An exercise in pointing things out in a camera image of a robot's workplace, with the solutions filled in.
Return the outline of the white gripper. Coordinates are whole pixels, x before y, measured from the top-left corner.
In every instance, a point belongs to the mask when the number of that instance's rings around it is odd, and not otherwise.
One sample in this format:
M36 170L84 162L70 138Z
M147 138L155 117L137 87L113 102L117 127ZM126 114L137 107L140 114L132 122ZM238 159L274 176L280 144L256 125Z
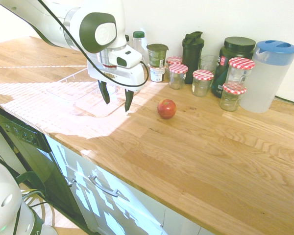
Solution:
M87 70L91 78L98 80L98 87L106 104L110 103L110 96L107 90L107 84L113 84L125 88L124 108L127 112L130 109L134 92L140 91L147 82L143 66L139 63L132 68L116 67L108 69L101 64L96 58L87 61Z

